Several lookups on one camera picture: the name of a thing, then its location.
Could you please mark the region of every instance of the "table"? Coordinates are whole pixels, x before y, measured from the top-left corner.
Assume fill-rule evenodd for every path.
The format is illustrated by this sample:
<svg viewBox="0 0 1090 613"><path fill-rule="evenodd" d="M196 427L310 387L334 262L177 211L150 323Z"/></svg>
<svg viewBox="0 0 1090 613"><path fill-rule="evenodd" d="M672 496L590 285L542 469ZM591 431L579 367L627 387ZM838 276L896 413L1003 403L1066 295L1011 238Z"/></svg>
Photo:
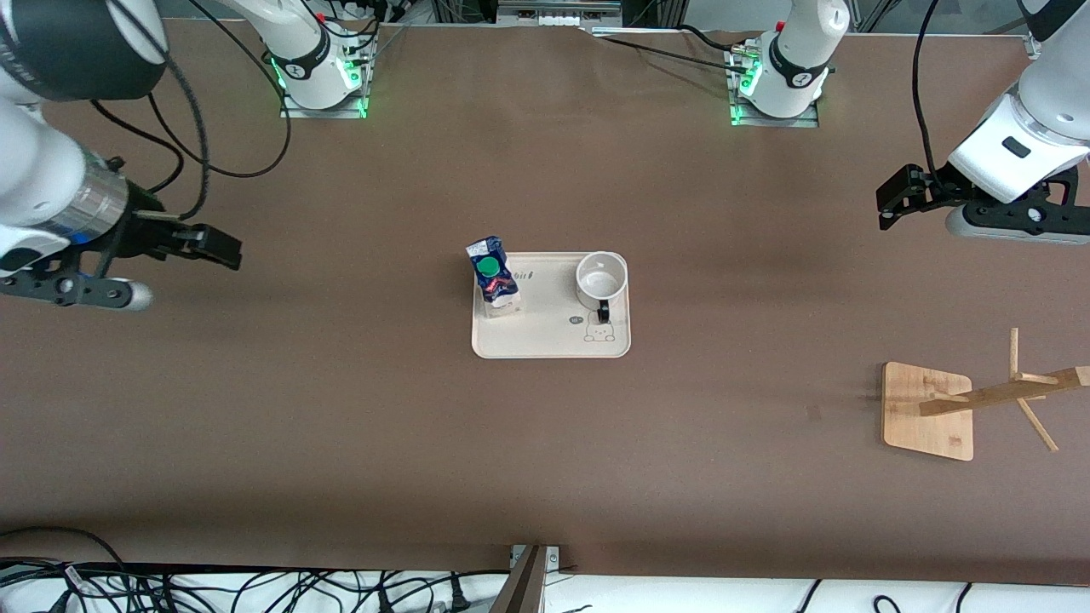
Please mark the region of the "table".
<svg viewBox="0 0 1090 613"><path fill-rule="evenodd" d="M169 34L214 161L271 159L254 67L210 24ZM123 263L157 292L143 314L3 301L0 524L142 562L482 568L541 541L595 574L1090 580L1087 398L1036 405L1058 454L1015 406L978 416L972 462L881 442L885 361L996 383L1016 325L1027 370L1090 361L1090 252L956 239L940 213L877 230L874 189L923 159L912 44L847 37L822 127L770 130L729 124L714 69L580 31L411 28L365 121L300 120L277 171L213 179L203 219L245 241L241 272ZM928 40L940 159L1026 62L1014 37ZM171 167L87 105L47 116L137 182ZM475 357L462 249L489 233L621 253L628 356Z"/></svg>

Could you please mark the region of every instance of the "wooden board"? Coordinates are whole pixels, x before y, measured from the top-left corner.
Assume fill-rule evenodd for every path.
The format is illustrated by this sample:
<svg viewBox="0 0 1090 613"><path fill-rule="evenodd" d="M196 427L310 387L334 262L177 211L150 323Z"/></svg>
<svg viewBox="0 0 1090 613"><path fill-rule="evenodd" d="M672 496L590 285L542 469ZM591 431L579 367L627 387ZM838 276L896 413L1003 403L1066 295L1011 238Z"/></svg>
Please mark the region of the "wooden board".
<svg viewBox="0 0 1090 613"><path fill-rule="evenodd" d="M969 377L920 366L887 362L882 369L882 440L950 459L972 459L972 411L921 417L920 402L929 394L962 394L972 389Z"/></svg>

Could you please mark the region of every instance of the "beige tray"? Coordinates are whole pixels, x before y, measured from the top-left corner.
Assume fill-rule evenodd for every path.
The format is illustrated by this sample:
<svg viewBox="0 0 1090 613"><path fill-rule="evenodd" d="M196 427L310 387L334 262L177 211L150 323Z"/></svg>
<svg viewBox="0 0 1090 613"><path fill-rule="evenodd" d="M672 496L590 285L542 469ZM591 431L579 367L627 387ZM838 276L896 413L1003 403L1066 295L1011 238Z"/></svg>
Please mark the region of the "beige tray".
<svg viewBox="0 0 1090 613"><path fill-rule="evenodd" d="M489 318L473 283L473 350L487 359L620 358L632 346L628 288L610 304L610 323L576 295L576 266L586 253L508 253L522 311Z"/></svg>

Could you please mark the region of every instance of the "mug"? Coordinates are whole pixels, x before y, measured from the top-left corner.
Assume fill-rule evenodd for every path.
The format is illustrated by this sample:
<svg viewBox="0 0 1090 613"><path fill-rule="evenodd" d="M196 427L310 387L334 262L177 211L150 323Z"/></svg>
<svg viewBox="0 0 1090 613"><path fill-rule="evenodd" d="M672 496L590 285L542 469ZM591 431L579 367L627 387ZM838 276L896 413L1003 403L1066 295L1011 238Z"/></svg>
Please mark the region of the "mug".
<svg viewBox="0 0 1090 613"><path fill-rule="evenodd" d="M628 287L628 263L609 251L588 253L576 266L579 300L598 312L598 323L609 323L609 301Z"/></svg>

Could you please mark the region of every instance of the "robotic arm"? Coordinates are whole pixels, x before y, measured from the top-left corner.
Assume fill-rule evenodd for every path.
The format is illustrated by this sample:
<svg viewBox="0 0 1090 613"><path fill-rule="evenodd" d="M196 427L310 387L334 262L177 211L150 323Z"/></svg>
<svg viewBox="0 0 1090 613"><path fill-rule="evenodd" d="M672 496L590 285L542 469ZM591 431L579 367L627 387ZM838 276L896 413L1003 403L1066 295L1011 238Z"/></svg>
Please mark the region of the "robotic arm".
<svg viewBox="0 0 1090 613"><path fill-rule="evenodd" d="M957 236L1090 243L1090 209L1075 206L1077 165L1090 154L1090 5L1018 0L1041 56L992 104L976 130L927 173L908 165L877 190L879 221L956 207ZM1053 191L1062 201L1050 202Z"/></svg>
<svg viewBox="0 0 1090 613"><path fill-rule="evenodd" d="M761 59L741 95L772 117L801 115L821 96L828 60L850 17L844 0L792 0L782 27L761 35Z"/></svg>
<svg viewBox="0 0 1090 613"><path fill-rule="evenodd" d="M300 106L334 106L360 87L359 38L319 23L301 1L220 1L258 31ZM165 70L157 47L167 39L153 0L0 0L0 293L143 310L147 286L106 277L114 257L241 265L239 240L166 215L117 159L82 147L37 110L43 99L146 96ZM99 254L90 274L80 266L87 252Z"/></svg>

